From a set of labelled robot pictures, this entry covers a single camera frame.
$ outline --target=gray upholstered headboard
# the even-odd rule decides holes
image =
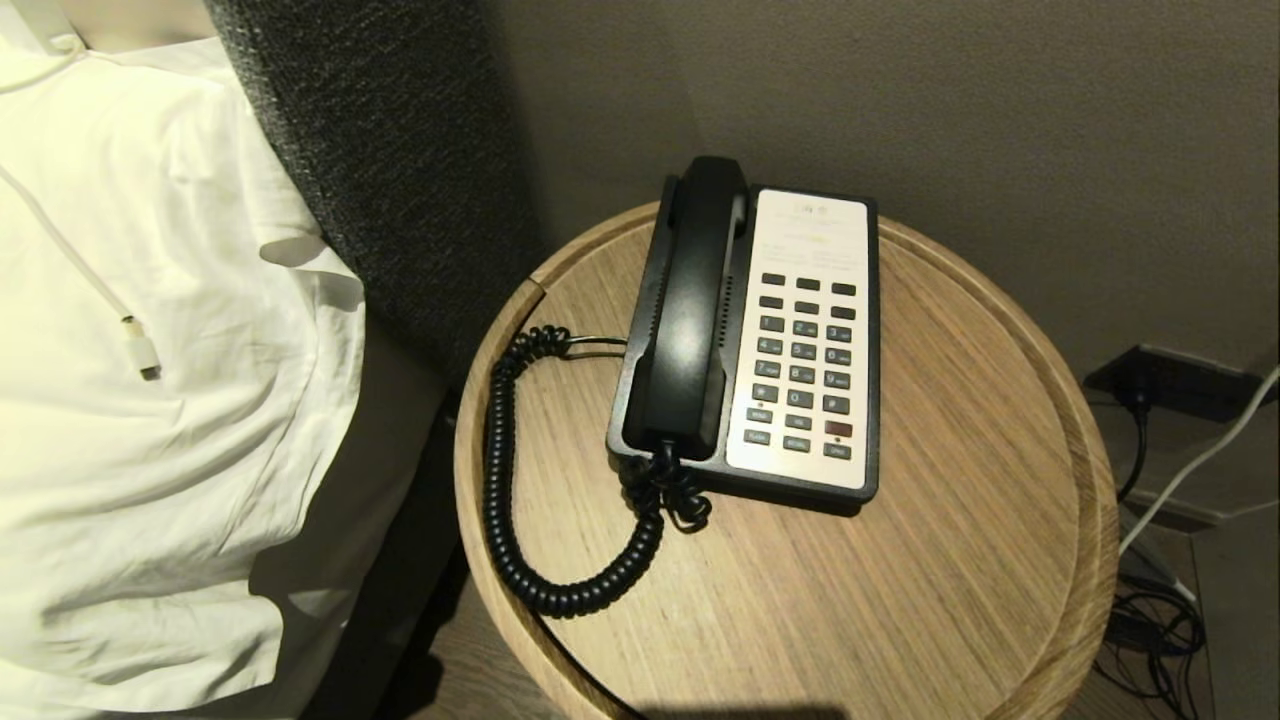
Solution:
[[[461,387],[543,243],[476,0],[206,0],[369,309]]]

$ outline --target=hotel room phone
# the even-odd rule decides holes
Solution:
[[[667,179],[626,340],[520,333],[490,375],[484,516],[507,587],[536,612],[607,606],[648,569],[666,509],[707,524],[703,489],[854,515],[878,488],[876,202],[748,187],[696,158]],[[515,380],[580,343],[626,343],[605,436],[636,529],[594,578],[559,585],[525,562],[511,520]]]

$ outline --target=wooden table top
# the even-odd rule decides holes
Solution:
[[[1039,717],[1097,653],[1116,570],[1106,452],[1066,364],[950,251],[882,219],[881,488],[856,518],[716,495],[618,602],[541,619],[493,571],[480,515],[488,374],[513,333],[626,334],[657,204],[593,228],[512,296],[456,439],[462,539],[503,638],[572,717]],[[621,359],[517,382],[515,524],[554,582],[634,518],[604,433]]]

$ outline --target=power socket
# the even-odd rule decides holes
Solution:
[[[1215,423],[1229,423],[1244,413],[1260,384],[1257,375],[1148,345],[1134,346],[1084,378],[1084,387],[1108,392],[1121,402],[1137,389],[1155,407]],[[1275,398],[1272,387],[1262,405]]]

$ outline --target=coiled phone cord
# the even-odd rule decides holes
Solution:
[[[621,473],[622,488],[636,516],[626,547],[594,577],[577,583],[553,583],[529,566],[511,519],[511,483],[516,456],[516,378],[543,357],[566,357],[580,343],[625,345],[622,338],[572,337],[567,328],[543,325],[517,334],[489,378],[485,433],[485,543],[498,577],[530,610],[552,618],[595,612],[622,597],[649,569],[662,542],[662,510],[681,532],[707,525],[712,503],[694,483],[692,473],[666,443],[653,461],[630,461]]]

